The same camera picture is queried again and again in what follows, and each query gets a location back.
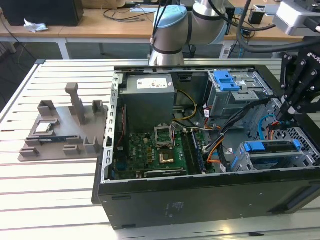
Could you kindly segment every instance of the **blue plastic latch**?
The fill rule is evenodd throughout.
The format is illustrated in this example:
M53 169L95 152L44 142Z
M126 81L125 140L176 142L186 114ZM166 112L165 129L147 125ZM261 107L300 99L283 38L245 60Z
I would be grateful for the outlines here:
M250 151L251 151L251 148L250 148L250 146L248 145L248 143L245 143L243 146L244 146L244 149L245 149L247 152L250 152Z
M243 146L247 152L266 150L264 144L261 141L246 142Z
M213 71L216 82L220 85L222 92L237 92L240 87L235 83L233 77L226 70Z
M300 144L300 142L299 142L298 139L294 139L294 140L292 141L292 143L293 143L293 145L295 146L295 148L296 148L298 151L301 150L301 144Z
M238 156L236 156L233 160L233 163L231 164L231 169L234 168L234 166L236 165L236 163L238 162Z

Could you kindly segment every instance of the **blue cable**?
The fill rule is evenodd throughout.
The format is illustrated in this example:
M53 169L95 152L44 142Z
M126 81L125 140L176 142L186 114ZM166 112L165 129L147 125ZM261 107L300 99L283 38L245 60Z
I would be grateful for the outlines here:
M262 122L264 119L268 118L268 117L275 117L274 114L269 114L269 115L266 115L264 117L262 117L260 120L259 120L259 123L258 123L258 133L259 133L259 137L260 137L260 140L265 140L264 138L264 134L262 132Z

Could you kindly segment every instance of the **black box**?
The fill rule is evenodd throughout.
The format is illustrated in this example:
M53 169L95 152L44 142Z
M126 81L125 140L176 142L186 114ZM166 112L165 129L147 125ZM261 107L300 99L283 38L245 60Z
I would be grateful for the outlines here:
M265 13L263 11L252 11L249 15L248 21L250 24L261 24Z
M75 27L84 14L82 0L0 0L11 26L35 24Z

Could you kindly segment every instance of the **connector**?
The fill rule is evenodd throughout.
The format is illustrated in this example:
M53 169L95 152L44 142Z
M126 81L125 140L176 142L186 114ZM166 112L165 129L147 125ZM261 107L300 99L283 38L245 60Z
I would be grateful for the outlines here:
M308 29L315 33L320 33L320 17L308 16L303 23Z

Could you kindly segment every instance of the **power supply label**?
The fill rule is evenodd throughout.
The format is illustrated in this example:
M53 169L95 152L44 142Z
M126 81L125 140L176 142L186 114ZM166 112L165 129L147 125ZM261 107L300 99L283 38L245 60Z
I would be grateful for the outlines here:
M165 78L142 78L136 81L137 89L167 89L167 79Z

